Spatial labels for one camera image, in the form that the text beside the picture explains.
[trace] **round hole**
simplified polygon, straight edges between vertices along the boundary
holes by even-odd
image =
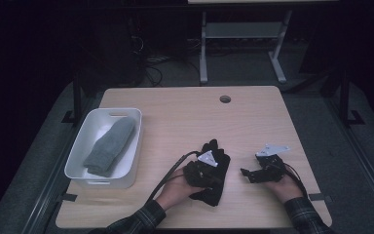
[[[232,99],[228,96],[222,96],[220,97],[220,101],[223,103],[229,103],[230,101],[232,101]]]

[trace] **black glove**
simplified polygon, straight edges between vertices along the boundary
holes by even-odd
[[[230,157],[224,153],[224,149],[218,148],[216,139],[212,139],[209,143],[203,145],[202,154],[209,150],[211,150],[217,167],[201,161],[192,161],[183,168],[183,173],[191,186],[206,188],[201,192],[190,195],[190,198],[215,207],[223,193],[224,179],[229,168]]]

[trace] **person's right hand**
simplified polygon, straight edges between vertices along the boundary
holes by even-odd
[[[293,198],[303,197],[302,191],[289,175],[284,175],[279,182],[269,181],[263,184],[268,187],[283,204]]]

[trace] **wooden table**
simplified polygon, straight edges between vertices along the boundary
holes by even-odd
[[[231,102],[223,103],[220,97]],[[291,223],[282,204],[261,184],[249,183],[240,168],[259,170],[254,154],[265,143],[288,145],[279,154],[301,176],[308,193],[318,185],[276,87],[195,87],[111,89],[100,107],[135,107],[144,123],[135,184],[128,189],[89,189],[71,181],[56,219],[61,228],[104,227],[133,214],[170,167],[184,154],[216,138],[231,157],[220,204],[186,200],[170,209],[158,228],[281,228]],[[185,164],[195,160],[187,158]],[[323,201],[313,202],[323,221]]]

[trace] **dark background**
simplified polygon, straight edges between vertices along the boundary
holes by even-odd
[[[134,87],[142,80],[143,63],[131,51],[130,33],[155,47],[176,43],[181,55],[183,40],[200,33],[191,29],[200,22],[197,13],[142,14],[129,29],[126,15],[81,15],[60,10],[64,3],[0,0],[0,199],[74,77],[88,96],[107,87]],[[374,1],[342,1],[317,13],[296,12],[289,27],[287,37],[311,41],[301,72],[320,73],[337,62],[374,109]]]

